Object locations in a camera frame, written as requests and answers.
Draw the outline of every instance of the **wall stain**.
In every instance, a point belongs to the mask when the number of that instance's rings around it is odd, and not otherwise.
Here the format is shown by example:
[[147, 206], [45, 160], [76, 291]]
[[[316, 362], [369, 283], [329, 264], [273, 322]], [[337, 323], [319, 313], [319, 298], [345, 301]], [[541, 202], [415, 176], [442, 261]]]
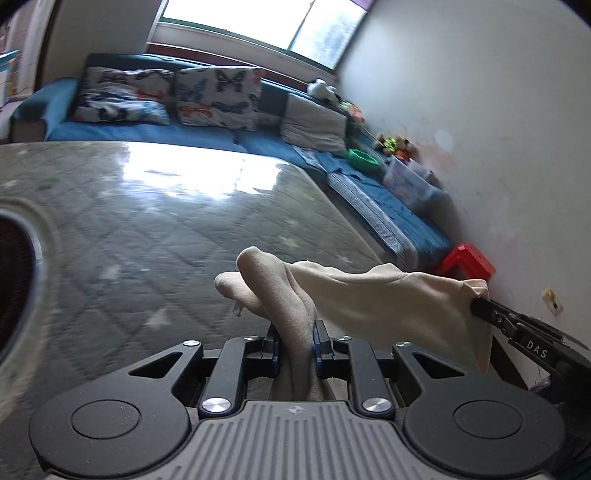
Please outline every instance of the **wall stain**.
[[439, 169], [443, 171], [450, 171], [457, 168], [457, 161], [453, 156], [442, 149], [437, 143], [433, 142], [416, 142], [419, 152], [419, 163], [427, 163], [433, 166], [433, 170]]

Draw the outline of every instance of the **gray pillow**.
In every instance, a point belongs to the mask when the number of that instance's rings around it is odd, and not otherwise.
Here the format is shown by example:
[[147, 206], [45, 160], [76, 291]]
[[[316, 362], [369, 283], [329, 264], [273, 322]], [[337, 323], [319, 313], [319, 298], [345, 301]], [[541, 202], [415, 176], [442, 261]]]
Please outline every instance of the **gray pillow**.
[[297, 95], [289, 94], [281, 138], [301, 148], [346, 156], [347, 117]]

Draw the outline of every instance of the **white wall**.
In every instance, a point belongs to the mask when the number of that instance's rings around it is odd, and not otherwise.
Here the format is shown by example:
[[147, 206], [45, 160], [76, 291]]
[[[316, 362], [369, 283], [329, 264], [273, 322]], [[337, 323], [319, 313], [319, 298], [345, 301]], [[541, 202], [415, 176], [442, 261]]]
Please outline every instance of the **white wall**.
[[27, 26], [26, 38], [22, 47], [21, 70], [18, 75], [17, 86], [18, 92], [33, 92], [39, 52], [54, 3], [55, 0], [36, 0], [29, 2], [29, 5], [34, 5], [34, 10]]
[[47, 49], [43, 85], [81, 74], [89, 53], [144, 53], [162, 5], [163, 0], [63, 0]]
[[338, 75], [372, 130], [419, 143], [493, 298], [591, 345], [591, 29], [558, 0], [378, 0]]
[[322, 78], [330, 85], [337, 85], [336, 78], [324, 70], [317, 69], [306, 62], [296, 60], [270, 48], [229, 37], [228, 35], [161, 22], [156, 26], [150, 41], [204, 50], [243, 60], [308, 83], [317, 78]]

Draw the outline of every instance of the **stuffed toy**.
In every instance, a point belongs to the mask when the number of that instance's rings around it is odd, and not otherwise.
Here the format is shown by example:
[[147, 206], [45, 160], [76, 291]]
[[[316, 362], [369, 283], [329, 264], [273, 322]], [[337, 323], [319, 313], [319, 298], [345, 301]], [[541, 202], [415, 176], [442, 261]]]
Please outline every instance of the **stuffed toy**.
[[322, 79], [317, 79], [314, 83], [308, 84], [308, 95], [316, 100], [327, 100], [334, 106], [339, 106], [341, 98], [336, 93], [336, 87], [331, 87]]
[[374, 142], [374, 149], [381, 150], [387, 157], [394, 155], [405, 164], [417, 153], [417, 147], [408, 138], [400, 135], [386, 137], [384, 134], [379, 134]]

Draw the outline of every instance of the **pillow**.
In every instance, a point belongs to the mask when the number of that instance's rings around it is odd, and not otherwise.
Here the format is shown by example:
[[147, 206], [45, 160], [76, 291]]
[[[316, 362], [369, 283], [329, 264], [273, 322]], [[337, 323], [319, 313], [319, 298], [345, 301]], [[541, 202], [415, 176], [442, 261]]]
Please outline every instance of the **pillow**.
[[173, 72], [90, 67], [74, 112], [77, 122], [148, 122], [168, 125], [164, 106]]
[[347, 117], [290, 93], [281, 123], [281, 138], [302, 148], [346, 156]]
[[180, 122], [255, 130], [262, 74], [256, 67], [179, 70], [176, 95]]
[[86, 69], [85, 88], [128, 85], [135, 88], [140, 99], [166, 103], [173, 80], [174, 72], [164, 69], [115, 70], [89, 67]]

